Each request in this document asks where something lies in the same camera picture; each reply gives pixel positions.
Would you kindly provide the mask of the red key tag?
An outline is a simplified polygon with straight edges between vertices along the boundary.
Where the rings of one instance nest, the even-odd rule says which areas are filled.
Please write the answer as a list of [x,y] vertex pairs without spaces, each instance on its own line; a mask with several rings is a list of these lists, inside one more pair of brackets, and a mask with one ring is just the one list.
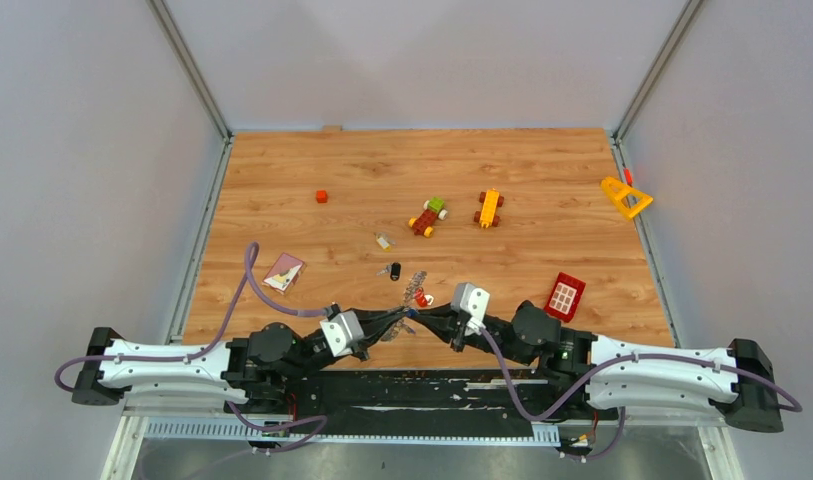
[[423,309],[433,305],[434,297],[432,295],[426,294],[423,289],[417,290],[413,295],[414,301],[416,305]]

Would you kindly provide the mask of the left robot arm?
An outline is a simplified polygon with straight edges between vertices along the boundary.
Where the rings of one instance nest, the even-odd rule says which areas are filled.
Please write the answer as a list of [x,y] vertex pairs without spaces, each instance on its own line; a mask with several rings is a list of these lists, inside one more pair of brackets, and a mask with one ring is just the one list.
[[64,371],[79,369],[66,388],[77,405],[113,406],[125,396],[182,396],[275,413],[286,405],[290,383],[346,357],[366,360],[370,347],[408,310],[332,306],[326,313],[319,328],[306,336],[273,322],[246,337],[196,346],[142,344],[110,327],[97,327],[85,354],[62,365],[54,379],[64,388]]

